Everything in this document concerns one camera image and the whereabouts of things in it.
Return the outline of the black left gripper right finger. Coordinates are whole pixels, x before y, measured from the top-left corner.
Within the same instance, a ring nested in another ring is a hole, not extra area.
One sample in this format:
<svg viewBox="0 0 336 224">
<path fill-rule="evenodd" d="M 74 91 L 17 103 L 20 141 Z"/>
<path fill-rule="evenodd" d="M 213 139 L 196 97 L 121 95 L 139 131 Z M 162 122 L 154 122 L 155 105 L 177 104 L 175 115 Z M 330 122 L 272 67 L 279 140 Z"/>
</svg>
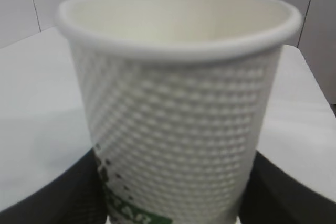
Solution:
<svg viewBox="0 0 336 224">
<path fill-rule="evenodd" d="M 335 202 L 257 152 L 238 216 L 241 223 L 335 223 Z"/>
</svg>

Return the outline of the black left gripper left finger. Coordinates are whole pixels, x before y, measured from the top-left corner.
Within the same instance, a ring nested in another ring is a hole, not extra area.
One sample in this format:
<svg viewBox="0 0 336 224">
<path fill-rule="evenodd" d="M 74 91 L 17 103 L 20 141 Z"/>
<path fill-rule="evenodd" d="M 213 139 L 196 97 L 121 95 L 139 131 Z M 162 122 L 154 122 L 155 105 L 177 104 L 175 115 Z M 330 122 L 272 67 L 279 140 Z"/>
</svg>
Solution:
<svg viewBox="0 0 336 224">
<path fill-rule="evenodd" d="M 54 181 L 1 211 L 1 223 L 106 223 L 96 157 L 87 152 Z"/>
</svg>

